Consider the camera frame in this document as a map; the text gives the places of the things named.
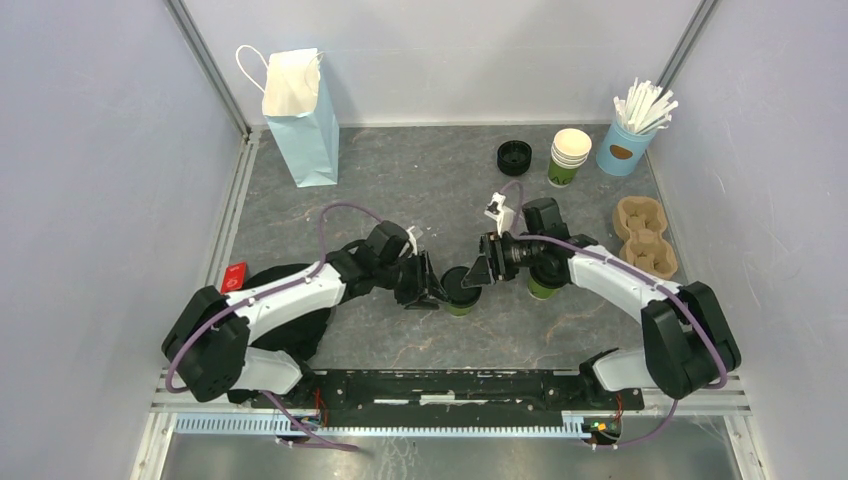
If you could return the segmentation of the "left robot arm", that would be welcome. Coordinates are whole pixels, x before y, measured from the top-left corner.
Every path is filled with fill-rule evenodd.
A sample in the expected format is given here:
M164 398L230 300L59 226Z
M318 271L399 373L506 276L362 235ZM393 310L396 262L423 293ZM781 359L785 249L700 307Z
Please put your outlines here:
M189 391L199 402L268 391L302 407L314 394L306 362L337 306L376 288L407 310L447 300L428 253L390 221L323 261L269 268L259 278L228 294L214 286L193 294L161 346L170 374L183 382L169 391Z

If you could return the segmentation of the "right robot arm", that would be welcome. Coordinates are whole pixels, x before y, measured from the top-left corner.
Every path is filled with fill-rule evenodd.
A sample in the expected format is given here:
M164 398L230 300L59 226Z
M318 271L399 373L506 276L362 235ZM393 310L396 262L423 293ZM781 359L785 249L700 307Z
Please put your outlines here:
M663 280L590 237L570 234L552 198L523 206L526 230L518 236L509 230L515 213L504 194L494 193L484 213L496 228L482 235L480 254L461 288L510 281L525 269L537 299L572 285L603 297L639 324L640 348L612 349L582 364L577 392L585 405L602 408L627 388L657 388L680 400L702 388L723 387L740 367L741 352L708 285Z

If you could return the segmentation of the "green paper coffee cup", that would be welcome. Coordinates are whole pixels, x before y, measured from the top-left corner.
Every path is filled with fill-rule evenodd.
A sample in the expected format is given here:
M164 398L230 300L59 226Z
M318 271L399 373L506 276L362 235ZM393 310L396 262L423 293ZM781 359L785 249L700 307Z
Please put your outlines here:
M546 286L535 280L532 276L528 278L527 289L529 294L537 300L547 300L560 290L559 287Z

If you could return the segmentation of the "black cup lid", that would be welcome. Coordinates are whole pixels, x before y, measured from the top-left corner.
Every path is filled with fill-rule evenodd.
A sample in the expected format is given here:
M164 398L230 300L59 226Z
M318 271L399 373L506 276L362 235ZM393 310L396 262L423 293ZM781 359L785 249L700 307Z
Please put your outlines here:
M470 268L466 266L455 266L445 271L440 283L447 295L447 302L452 307L473 307L482 295L481 287L464 287L463 279Z
M540 287L557 290L570 283L566 260L552 254L543 254L530 268L531 279Z

